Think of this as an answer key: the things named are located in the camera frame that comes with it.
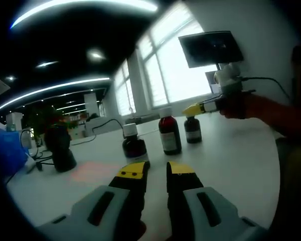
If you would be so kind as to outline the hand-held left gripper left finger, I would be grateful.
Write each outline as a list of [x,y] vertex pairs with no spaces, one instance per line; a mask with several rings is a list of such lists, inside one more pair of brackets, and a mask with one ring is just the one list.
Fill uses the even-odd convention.
[[76,202],[69,215],[38,227],[47,240],[139,240],[148,161],[121,168],[109,185],[101,185]]

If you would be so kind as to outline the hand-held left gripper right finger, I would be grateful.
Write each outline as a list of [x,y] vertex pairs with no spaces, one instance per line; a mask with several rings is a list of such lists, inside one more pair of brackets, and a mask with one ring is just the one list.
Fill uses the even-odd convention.
[[167,163],[168,209],[173,240],[265,240],[267,230],[246,217],[188,165]]

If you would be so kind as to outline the person's right hand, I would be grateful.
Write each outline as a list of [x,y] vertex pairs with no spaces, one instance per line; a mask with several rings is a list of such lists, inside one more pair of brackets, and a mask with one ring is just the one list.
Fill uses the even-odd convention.
[[255,95],[241,94],[227,97],[219,113],[226,118],[247,119],[255,116]]

